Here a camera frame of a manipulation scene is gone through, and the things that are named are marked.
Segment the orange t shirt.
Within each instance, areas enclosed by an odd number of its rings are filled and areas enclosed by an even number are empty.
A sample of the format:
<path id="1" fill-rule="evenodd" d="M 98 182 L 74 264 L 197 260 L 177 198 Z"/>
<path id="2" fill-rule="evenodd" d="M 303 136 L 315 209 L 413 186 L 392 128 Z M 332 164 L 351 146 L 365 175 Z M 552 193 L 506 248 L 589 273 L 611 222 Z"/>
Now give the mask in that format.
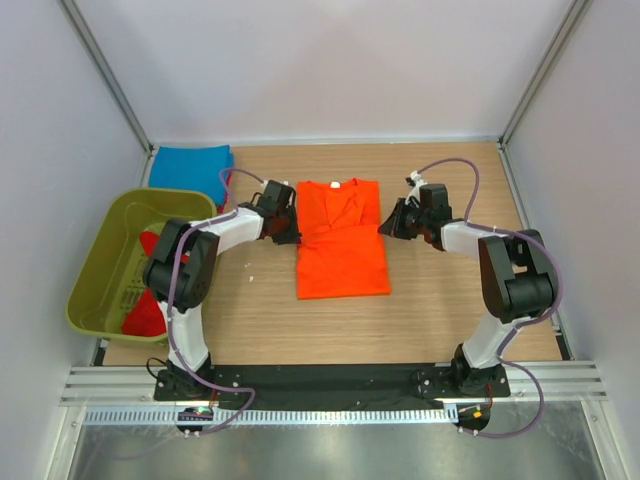
<path id="1" fill-rule="evenodd" d="M 381 224 L 379 183 L 297 185 L 296 283 L 300 300 L 391 293 Z"/>

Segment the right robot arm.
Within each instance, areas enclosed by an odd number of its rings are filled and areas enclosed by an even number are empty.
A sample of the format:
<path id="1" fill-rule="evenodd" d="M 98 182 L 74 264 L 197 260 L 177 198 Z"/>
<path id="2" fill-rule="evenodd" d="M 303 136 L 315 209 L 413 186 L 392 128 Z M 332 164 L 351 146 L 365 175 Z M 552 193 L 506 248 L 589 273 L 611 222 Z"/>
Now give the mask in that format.
<path id="1" fill-rule="evenodd" d="M 456 348 L 451 364 L 420 371 L 423 395 L 481 396 L 504 375 L 503 352 L 522 326 L 550 311 L 559 298 L 554 265 L 536 230 L 489 229 L 453 217 L 443 184 L 408 181 L 378 232 L 392 238 L 423 237 L 433 248 L 479 263 L 485 311 L 474 333 Z"/>

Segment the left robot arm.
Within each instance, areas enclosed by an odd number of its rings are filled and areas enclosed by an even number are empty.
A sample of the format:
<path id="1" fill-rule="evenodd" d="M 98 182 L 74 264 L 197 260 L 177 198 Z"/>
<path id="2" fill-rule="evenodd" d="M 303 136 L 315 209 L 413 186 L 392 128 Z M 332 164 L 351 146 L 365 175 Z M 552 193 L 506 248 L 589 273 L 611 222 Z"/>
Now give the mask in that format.
<path id="1" fill-rule="evenodd" d="M 162 312 L 169 355 L 155 374 L 154 398 L 203 400 L 213 392 L 214 368 L 205 342 L 202 305 L 209 293 L 219 254 L 270 238 L 277 245 L 298 244 L 296 191 L 268 180 L 248 202 L 200 221 L 169 219 L 142 275 Z"/>

